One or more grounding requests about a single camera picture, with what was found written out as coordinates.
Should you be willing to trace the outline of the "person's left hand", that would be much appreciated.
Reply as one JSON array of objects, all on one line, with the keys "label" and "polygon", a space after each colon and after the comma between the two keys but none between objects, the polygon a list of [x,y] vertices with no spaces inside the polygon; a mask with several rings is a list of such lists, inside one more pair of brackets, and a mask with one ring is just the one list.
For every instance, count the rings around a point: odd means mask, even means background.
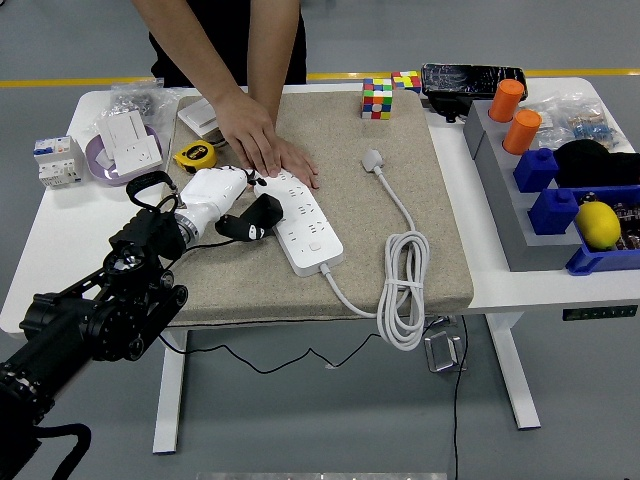
[{"label": "person's left hand", "polygon": [[276,136],[273,140],[276,165],[294,175],[308,188],[319,188],[319,170],[312,158],[300,147]]}]

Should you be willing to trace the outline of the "person's right hand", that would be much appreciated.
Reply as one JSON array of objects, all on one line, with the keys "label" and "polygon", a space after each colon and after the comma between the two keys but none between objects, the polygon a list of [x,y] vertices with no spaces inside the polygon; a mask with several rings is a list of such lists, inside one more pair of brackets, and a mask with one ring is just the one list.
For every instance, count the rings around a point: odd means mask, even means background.
[{"label": "person's right hand", "polygon": [[239,88],[212,97],[210,103],[219,129],[240,164],[262,175],[277,174],[281,163],[267,110]]}]

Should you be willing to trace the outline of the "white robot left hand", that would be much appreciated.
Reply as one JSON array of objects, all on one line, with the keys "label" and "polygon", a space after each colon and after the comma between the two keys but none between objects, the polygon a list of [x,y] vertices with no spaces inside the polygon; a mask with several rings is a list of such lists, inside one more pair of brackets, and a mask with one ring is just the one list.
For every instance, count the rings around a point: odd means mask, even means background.
[{"label": "white robot left hand", "polygon": [[187,247],[196,245],[206,226],[232,240],[255,241],[271,235],[271,229],[283,218],[280,202],[264,194],[239,217],[229,215],[234,202],[248,185],[265,186],[266,181],[238,167],[225,166],[199,170],[182,190],[183,208],[175,218]]}]

